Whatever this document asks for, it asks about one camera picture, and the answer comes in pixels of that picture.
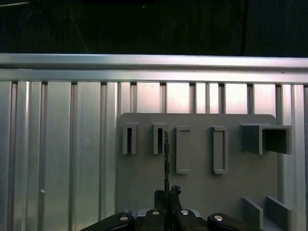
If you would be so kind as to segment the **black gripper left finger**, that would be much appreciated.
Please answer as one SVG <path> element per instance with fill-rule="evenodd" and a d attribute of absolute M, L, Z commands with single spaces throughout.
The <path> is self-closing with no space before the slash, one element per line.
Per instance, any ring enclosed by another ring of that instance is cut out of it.
<path fill-rule="evenodd" d="M 100 220 L 84 231 L 165 231 L 166 198 L 163 190 L 154 193 L 154 208 L 142 209 L 133 216 L 131 213 L 119 212 Z"/>

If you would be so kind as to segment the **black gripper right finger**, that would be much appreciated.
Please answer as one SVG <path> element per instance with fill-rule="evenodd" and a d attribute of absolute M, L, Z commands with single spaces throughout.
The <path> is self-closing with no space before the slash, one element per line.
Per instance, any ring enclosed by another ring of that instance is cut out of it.
<path fill-rule="evenodd" d="M 260 228 L 222 213 L 214 213 L 205 220 L 191 209 L 181 206 L 180 187 L 173 185 L 169 191 L 169 208 L 173 231 L 259 231 Z"/>

